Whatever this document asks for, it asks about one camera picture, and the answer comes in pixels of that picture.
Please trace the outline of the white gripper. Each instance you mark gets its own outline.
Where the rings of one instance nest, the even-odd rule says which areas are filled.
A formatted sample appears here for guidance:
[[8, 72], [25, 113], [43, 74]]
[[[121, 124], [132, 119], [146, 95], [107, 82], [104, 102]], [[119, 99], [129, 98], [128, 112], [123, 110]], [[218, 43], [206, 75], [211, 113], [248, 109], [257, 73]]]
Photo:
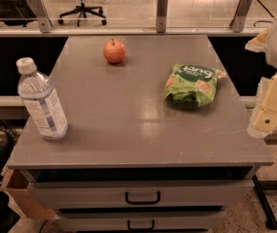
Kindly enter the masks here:
[[[266, 62], [277, 69], [277, 19], [272, 26], [264, 29], [250, 40], [245, 49], [253, 52], [265, 52]], [[264, 138], [277, 128], [277, 72], [268, 79], [260, 79], [256, 106], [252, 110], [248, 134], [253, 138]]]

